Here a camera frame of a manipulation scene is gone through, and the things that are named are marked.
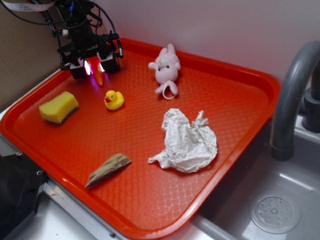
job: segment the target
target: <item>orange tray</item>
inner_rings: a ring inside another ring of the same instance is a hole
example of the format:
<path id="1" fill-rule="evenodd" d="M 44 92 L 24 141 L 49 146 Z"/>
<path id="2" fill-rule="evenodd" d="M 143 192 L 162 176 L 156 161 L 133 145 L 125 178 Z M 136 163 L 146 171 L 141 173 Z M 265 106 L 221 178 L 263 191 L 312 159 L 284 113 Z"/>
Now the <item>orange tray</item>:
<path id="1" fill-rule="evenodd" d="M 186 224 L 272 115 L 280 86 L 262 72 L 177 52 L 179 94 L 165 100 L 148 63 L 161 47 L 123 39 L 121 70 L 103 87 L 88 77 L 59 71 L 9 109 L 1 133 L 48 175 L 117 231 L 132 239 L 167 236 Z M 124 105 L 105 107 L 106 91 L 120 91 Z M 42 119 L 39 106 L 63 91 L 79 109 L 62 125 Z M 218 154 L 205 168 L 183 173 L 161 169 L 148 158 L 165 149 L 164 114 L 180 109 L 194 121 L 199 111 L 217 137 Z M 89 175 L 114 154 L 132 163 L 112 178 L 85 189 Z"/>

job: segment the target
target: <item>piece of wood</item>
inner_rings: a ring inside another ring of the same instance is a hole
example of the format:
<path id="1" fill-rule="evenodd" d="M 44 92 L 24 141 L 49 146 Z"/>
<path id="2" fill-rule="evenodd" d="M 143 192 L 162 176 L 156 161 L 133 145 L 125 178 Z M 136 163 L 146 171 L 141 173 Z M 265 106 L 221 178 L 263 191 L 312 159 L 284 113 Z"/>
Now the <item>piece of wood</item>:
<path id="1" fill-rule="evenodd" d="M 122 153 L 113 155 L 101 167 L 90 174 L 89 181 L 86 184 L 85 188 L 90 188 L 112 177 L 114 174 L 118 173 L 130 163 L 130 158 Z"/>

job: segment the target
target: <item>yellow sponge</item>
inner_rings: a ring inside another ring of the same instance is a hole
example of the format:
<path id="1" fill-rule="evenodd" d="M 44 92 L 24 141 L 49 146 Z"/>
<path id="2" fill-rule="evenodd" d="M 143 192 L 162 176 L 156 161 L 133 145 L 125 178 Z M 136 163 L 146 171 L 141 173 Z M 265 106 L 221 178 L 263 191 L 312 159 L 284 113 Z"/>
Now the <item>yellow sponge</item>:
<path id="1" fill-rule="evenodd" d="M 68 91 L 64 91 L 51 101 L 42 104 L 39 110 L 45 120 L 61 125 L 78 107 L 79 103 L 75 96 Z"/>

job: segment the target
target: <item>plush toy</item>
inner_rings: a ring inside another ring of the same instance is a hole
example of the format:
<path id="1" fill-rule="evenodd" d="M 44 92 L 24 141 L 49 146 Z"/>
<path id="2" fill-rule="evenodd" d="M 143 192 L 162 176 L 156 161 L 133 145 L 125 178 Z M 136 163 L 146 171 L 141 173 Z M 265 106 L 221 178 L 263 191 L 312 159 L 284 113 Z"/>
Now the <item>plush toy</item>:
<path id="1" fill-rule="evenodd" d="M 173 99 L 178 94 L 178 88 L 174 82 L 177 80 L 178 71 L 181 69 L 175 47 L 172 44 L 164 47 L 155 61 L 149 63 L 148 67 L 150 70 L 155 70 L 155 80 L 160 84 L 155 93 L 162 93 L 163 97 L 167 100 Z M 170 88 L 173 94 L 172 97 L 165 96 L 167 87 Z"/>

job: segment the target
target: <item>yellow rubber duck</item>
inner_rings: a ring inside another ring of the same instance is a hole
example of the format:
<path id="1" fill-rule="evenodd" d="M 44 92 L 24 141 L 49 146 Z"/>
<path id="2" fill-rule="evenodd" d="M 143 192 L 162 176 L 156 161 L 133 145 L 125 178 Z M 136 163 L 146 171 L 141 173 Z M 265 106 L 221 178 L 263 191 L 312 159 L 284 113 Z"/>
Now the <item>yellow rubber duck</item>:
<path id="1" fill-rule="evenodd" d="M 104 103 L 107 109 L 116 110 L 120 108 L 125 102 L 125 98 L 121 92 L 109 90 L 105 94 Z"/>

